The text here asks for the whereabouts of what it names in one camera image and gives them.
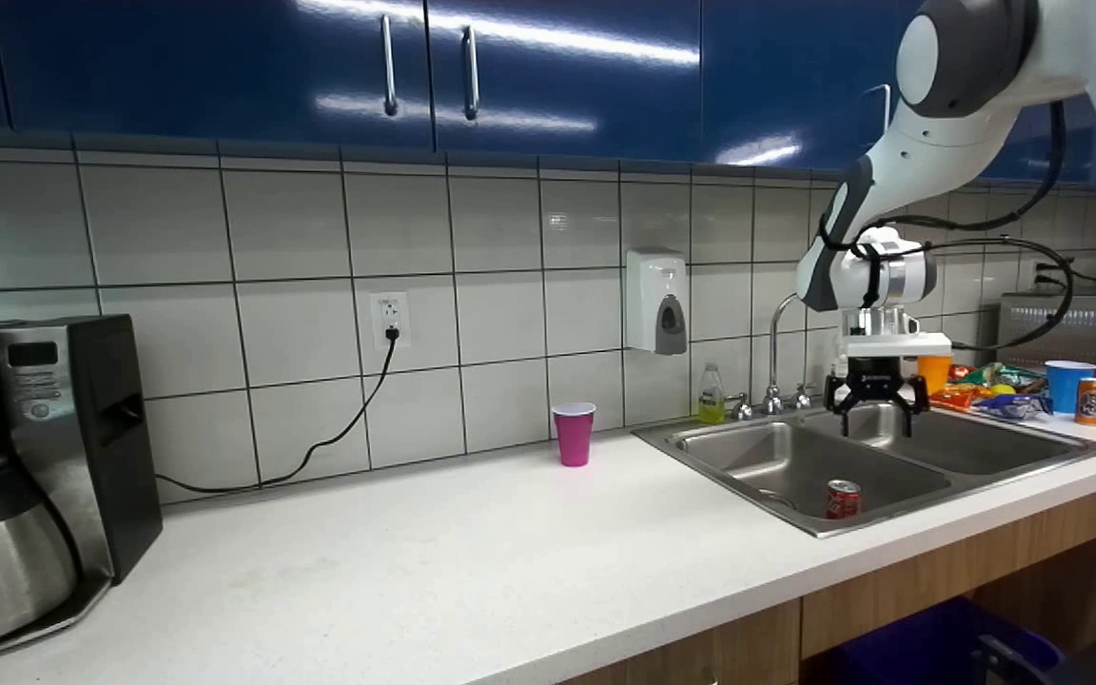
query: cup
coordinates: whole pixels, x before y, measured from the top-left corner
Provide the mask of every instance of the cup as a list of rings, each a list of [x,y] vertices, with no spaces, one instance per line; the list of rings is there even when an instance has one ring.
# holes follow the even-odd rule
[[[556,403],[556,453],[563,469],[589,466],[589,429],[595,429],[595,403]]]
[[[928,396],[944,392],[950,383],[950,359],[922,359],[917,369],[923,377]]]
[[[1052,392],[1052,416],[1055,420],[1072,420],[1077,416],[1077,396],[1079,396],[1079,377],[1093,377],[1096,364],[1088,363],[1046,363],[1046,392]]]

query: cabinet handle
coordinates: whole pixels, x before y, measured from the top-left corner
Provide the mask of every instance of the cabinet handle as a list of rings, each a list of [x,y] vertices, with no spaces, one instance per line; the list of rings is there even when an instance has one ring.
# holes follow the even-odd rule
[[[464,52],[467,52],[467,102],[464,114],[476,121],[478,114],[478,37],[473,28],[464,28]]]
[[[396,95],[396,46],[391,46],[391,17],[380,17],[386,31],[386,114],[400,114],[400,95]]]

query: lower cabinet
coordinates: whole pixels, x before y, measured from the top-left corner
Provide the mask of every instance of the lower cabinet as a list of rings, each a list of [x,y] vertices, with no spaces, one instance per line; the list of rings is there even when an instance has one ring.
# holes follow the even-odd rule
[[[799,681],[799,601],[604,665],[573,685],[793,685]]]
[[[833,648],[963,595],[1063,652],[1096,643],[1096,494],[595,670],[573,685],[824,681]]]

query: electrical outlet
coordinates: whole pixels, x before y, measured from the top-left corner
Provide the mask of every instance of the electrical outlet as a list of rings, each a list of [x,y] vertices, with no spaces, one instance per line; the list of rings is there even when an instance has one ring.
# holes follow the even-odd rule
[[[406,340],[412,317],[406,317],[406,297],[403,292],[372,292],[369,297],[369,329],[380,344],[388,329],[400,330],[400,340]]]

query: coffee maker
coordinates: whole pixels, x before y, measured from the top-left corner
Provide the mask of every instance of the coffee maker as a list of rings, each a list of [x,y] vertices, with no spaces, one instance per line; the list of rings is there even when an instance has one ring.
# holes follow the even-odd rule
[[[0,322],[0,652],[86,615],[161,530],[131,317]]]

